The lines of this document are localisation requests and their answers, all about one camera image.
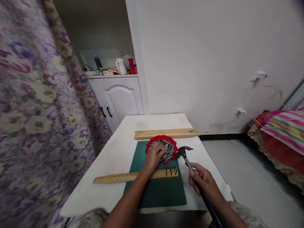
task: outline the red bowl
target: red bowl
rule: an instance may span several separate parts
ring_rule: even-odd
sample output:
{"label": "red bowl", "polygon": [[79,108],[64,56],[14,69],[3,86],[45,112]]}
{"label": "red bowl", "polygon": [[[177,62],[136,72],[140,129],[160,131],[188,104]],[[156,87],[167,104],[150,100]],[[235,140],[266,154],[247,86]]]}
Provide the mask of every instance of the red bowl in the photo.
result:
{"label": "red bowl", "polygon": [[151,138],[150,141],[147,143],[146,154],[148,153],[149,148],[152,145],[152,143],[154,143],[155,141],[158,141],[158,140],[163,140],[163,139],[166,140],[167,142],[170,142],[174,146],[174,152],[172,154],[172,158],[168,159],[167,162],[162,161],[163,163],[168,164],[171,159],[175,159],[175,153],[178,150],[177,146],[176,146],[176,141],[174,141],[173,138],[171,138],[169,136],[162,135],[162,136],[155,136],[155,137]]}

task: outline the floral curtain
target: floral curtain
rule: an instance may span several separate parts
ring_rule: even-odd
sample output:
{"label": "floral curtain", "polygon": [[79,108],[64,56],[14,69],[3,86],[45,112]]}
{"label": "floral curtain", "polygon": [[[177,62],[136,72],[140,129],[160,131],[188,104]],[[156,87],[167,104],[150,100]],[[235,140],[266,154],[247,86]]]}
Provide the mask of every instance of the floral curtain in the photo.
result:
{"label": "floral curtain", "polygon": [[0,216],[44,227],[111,131],[52,0],[0,0]]}

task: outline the wooden stick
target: wooden stick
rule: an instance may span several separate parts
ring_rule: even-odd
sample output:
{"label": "wooden stick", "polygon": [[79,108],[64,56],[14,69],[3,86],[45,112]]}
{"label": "wooden stick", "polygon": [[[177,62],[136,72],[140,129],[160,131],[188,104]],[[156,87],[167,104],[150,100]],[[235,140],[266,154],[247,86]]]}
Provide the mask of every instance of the wooden stick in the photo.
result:
{"label": "wooden stick", "polygon": [[157,133],[157,134],[165,134],[168,132],[194,132],[194,128],[180,128],[180,129],[164,129],[164,130],[139,130],[135,131],[135,134],[151,134],[151,133]]}
{"label": "wooden stick", "polygon": [[[96,177],[93,180],[93,184],[114,184],[120,182],[130,182],[134,181],[139,173],[126,173],[126,174],[113,174],[102,177]],[[168,177],[178,177],[178,172],[168,174],[166,176],[166,170],[156,170],[151,179],[160,179],[160,178],[168,178]]]}
{"label": "wooden stick", "polygon": [[[151,139],[159,134],[151,133],[151,134],[137,134],[134,135],[134,139],[142,140],[142,139]],[[172,138],[193,138],[194,136],[200,136],[201,133],[198,131],[195,132],[177,132],[177,133],[166,133],[165,135],[170,136]]]}

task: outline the hammer head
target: hammer head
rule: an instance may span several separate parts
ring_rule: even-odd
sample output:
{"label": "hammer head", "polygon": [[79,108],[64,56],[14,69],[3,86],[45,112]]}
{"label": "hammer head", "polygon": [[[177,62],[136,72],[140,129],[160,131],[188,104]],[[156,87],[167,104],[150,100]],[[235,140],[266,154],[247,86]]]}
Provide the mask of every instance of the hammer head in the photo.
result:
{"label": "hammer head", "polygon": [[177,153],[176,153],[176,157],[179,158],[180,156],[183,157],[184,155],[186,155],[185,149],[186,149],[186,150],[193,150],[192,148],[187,147],[187,146],[180,147],[180,148],[178,149]]}

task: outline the red bottle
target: red bottle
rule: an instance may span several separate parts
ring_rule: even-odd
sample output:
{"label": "red bottle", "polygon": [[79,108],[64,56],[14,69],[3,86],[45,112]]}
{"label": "red bottle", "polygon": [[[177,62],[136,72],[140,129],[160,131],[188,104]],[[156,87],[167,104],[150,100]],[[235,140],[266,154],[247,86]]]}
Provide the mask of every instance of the red bottle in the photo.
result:
{"label": "red bottle", "polygon": [[129,65],[130,65],[130,74],[135,74],[135,69],[134,69],[134,65],[133,65],[133,59],[132,58],[128,58],[129,60]]}

